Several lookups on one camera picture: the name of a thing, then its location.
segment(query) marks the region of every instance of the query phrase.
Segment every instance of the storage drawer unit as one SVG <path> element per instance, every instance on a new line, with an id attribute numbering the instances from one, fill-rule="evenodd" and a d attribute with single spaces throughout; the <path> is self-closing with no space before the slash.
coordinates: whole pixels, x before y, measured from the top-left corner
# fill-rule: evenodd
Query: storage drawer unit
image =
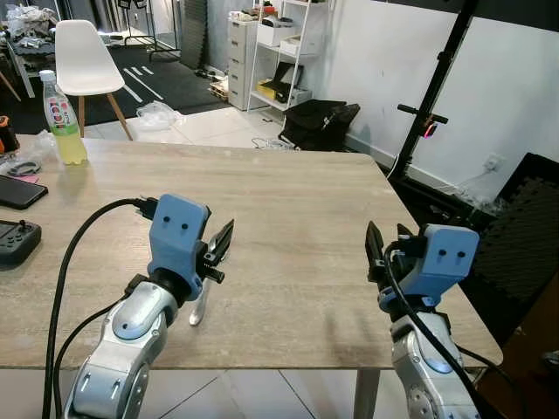
<path id="1" fill-rule="evenodd" d="M 243 111 L 251 90 L 257 25 L 229 19 L 229 103 Z"/>

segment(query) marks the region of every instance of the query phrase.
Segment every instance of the wooden chair leg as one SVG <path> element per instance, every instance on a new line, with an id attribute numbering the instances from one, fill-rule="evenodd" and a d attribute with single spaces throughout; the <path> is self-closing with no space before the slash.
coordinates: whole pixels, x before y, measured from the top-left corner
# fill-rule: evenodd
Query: wooden chair leg
<path id="1" fill-rule="evenodd" d="M 116 100 L 114 99 L 113 94 L 112 93 L 107 93 L 107 98 L 108 98 L 108 101 L 111 103 L 111 106 L 113 107 L 114 113 L 116 113 L 116 117 L 121 122 L 122 128 L 124 128 L 124 132 L 126 133 L 128 139 L 132 140 L 132 135 L 130 135 L 130 132 L 128 131 L 128 127 L 126 125 L 126 120 L 124 119 L 124 115 L 122 114 L 122 111 L 119 108 L 118 103 L 116 103 Z"/>
<path id="2" fill-rule="evenodd" d="M 84 137 L 84 126 L 86 125 L 86 98 L 84 96 L 78 97 L 78 123 L 79 135 Z"/>
<path id="3" fill-rule="evenodd" d="M 15 91 L 15 89 L 11 85 L 11 83 L 8 81 L 8 79 L 4 77 L 2 72 L 0 72 L 0 79 L 2 79 L 2 81 L 8 86 L 8 88 L 11 90 L 11 92 L 14 93 L 14 96 L 16 96 L 16 99 L 21 102 L 21 98 L 19 97 L 19 95 L 17 94 L 17 92 Z"/>

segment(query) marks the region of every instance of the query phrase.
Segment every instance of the bottle cap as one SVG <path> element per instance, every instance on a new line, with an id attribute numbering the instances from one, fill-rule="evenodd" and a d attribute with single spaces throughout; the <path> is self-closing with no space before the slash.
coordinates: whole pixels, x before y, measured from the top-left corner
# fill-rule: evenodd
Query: bottle cap
<path id="1" fill-rule="evenodd" d="M 56 81 L 56 74 L 53 70 L 42 70 L 38 72 L 38 76 L 41 78 L 42 82 L 46 81 Z"/>

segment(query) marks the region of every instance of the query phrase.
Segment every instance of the smartphone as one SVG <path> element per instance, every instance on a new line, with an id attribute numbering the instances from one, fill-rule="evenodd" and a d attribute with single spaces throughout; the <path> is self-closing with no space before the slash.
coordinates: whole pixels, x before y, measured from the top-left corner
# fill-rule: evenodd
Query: smartphone
<path id="1" fill-rule="evenodd" d="M 0 205 L 25 210 L 48 192 L 46 186 L 0 175 Z"/>

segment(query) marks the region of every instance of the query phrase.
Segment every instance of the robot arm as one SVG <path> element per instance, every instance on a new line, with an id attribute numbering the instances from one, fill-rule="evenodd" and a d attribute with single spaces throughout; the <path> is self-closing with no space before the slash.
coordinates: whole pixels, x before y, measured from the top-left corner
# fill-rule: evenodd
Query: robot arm
<path id="1" fill-rule="evenodd" d="M 414 312 L 462 366 L 448 318 L 437 313 L 436 306 L 441 295 L 470 271 L 479 237 L 469 229 L 443 225 L 428 225 L 418 237 L 398 225 L 398 233 L 400 251 L 389 258 L 390 270 L 397 275 Z M 372 222 L 367 230 L 366 251 L 369 281 L 377 282 L 379 306 L 393 322 L 392 364 L 404 385 L 410 418 L 479 419 L 480 413 L 462 380 L 397 300 L 387 281 L 383 240 Z"/>
<path id="2" fill-rule="evenodd" d="M 106 316 L 100 342 L 81 366 L 66 402 L 66 419 L 138 417 L 149 367 L 167 341 L 184 301 L 198 298 L 203 280 L 221 283 L 215 266 L 231 242 L 233 221 L 208 244 L 202 235 L 210 210 L 179 196 L 155 201 L 149 232 L 149 277 L 136 275 L 132 294 Z"/>

